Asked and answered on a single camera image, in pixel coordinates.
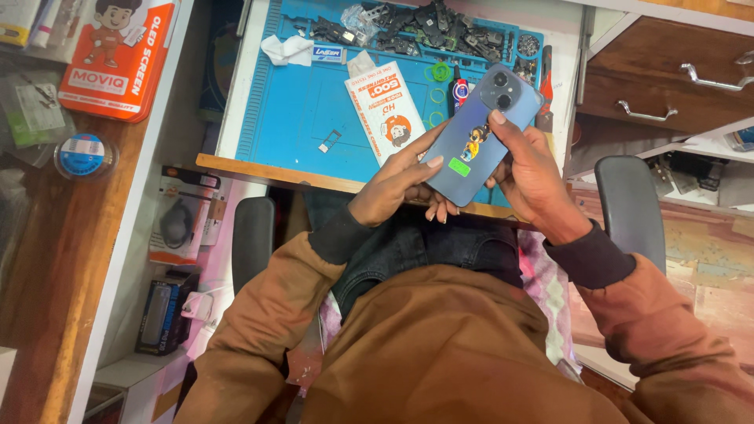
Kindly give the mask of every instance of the sim card tray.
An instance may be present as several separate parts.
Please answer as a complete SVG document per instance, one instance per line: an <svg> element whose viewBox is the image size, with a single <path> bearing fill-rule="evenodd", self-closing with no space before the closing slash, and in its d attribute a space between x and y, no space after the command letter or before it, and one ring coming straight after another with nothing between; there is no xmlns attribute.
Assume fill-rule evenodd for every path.
<svg viewBox="0 0 754 424"><path fill-rule="evenodd" d="M320 144L320 146L318 147L318 149L322 153L327 153L327 151L330 150L330 148L335 145L335 143L338 141L339 138L340 138L340 133L338 131L333 130L333 132L331 132L330 134L327 135L327 138L322 142L322 144Z"/></svg>

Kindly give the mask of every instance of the jacket sleeve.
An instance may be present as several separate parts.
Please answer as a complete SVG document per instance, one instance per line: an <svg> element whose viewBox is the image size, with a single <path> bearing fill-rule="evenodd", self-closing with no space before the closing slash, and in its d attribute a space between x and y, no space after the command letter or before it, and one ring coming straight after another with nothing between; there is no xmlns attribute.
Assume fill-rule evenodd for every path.
<svg viewBox="0 0 754 424"><path fill-rule="evenodd" d="M345 265L321 259L297 235L276 250L222 316L176 423L255 422L285 386L287 349L301 342Z"/></svg>
<svg viewBox="0 0 754 424"><path fill-rule="evenodd" d="M558 246L555 256L558 263L580 263L578 271L568 270L571 263L563 267L576 275L573 281L608 352L641 379L624 404L626 417L631 422L754 422L754 380L739 368L733 348L694 317L690 299L650 260L622 254L595 227L598 234L585 236L589 248ZM599 252L599 261L583 257L589 252ZM627 264L633 269L621 277Z"/></svg>

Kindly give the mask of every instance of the green price sticker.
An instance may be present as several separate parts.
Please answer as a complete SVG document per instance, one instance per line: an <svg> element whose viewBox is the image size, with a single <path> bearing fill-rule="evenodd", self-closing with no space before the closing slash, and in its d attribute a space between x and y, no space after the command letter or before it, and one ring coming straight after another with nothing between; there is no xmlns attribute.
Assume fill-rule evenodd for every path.
<svg viewBox="0 0 754 424"><path fill-rule="evenodd" d="M462 177L466 177L469 174L469 171L471 171L471 168L469 168L468 165L456 158L451 159L448 166L450 167L450 169L461 174Z"/></svg>

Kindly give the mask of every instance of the blue smartphone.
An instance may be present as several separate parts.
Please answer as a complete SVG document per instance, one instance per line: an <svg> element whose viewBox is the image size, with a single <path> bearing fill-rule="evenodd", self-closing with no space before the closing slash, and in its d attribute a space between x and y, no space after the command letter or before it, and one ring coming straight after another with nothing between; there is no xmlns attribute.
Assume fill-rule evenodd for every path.
<svg viewBox="0 0 754 424"><path fill-rule="evenodd" d="M508 153L487 115L497 109L523 131L543 103L544 96L505 65L493 65L421 159L444 157L443 169L427 184L458 206L469 204Z"/></svg>

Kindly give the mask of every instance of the black cuff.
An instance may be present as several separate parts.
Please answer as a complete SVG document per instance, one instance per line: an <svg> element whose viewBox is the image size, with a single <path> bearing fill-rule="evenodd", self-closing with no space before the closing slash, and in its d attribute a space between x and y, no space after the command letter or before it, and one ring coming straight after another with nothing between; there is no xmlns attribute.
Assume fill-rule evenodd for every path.
<svg viewBox="0 0 754 424"><path fill-rule="evenodd" d="M560 246L542 242L547 254L568 273L571 281L589 289L604 288L628 277L636 260L621 252L607 234L592 221L592 231Z"/></svg>
<svg viewBox="0 0 754 424"><path fill-rule="evenodd" d="M309 234L309 244L320 258L333 265L342 265L376 230L359 224L348 205L344 204L327 224Z"/></svg>

